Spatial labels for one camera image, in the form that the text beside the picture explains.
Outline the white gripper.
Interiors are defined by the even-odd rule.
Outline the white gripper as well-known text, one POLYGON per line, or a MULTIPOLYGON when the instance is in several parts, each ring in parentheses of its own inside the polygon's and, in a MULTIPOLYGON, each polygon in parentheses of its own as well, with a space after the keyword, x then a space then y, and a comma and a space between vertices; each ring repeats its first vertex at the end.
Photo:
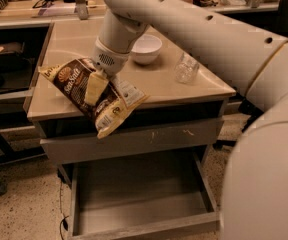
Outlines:
MULTIPOLYGON (((92 51, 91 58, 94 64, 105 71, 108 76, 116 75, 122 70, 128 60, 130 44, 123 41, 113 41, 105 44, 97 38, 92 51)), ((94 106, 108 85, 107 75, 103 71, 90 74, 87 82, 84 101, 94 106)))

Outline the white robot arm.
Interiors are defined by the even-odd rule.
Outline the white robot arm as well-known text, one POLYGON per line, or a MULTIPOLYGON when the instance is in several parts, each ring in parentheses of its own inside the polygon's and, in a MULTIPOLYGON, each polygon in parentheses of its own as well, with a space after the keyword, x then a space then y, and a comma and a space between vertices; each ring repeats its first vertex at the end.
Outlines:
POLYGON ((120 72, 153 27, 262 112, 228 159, 220 240, 288 240, 288 38, 181 0, 104 0, 92 57, 120 72))

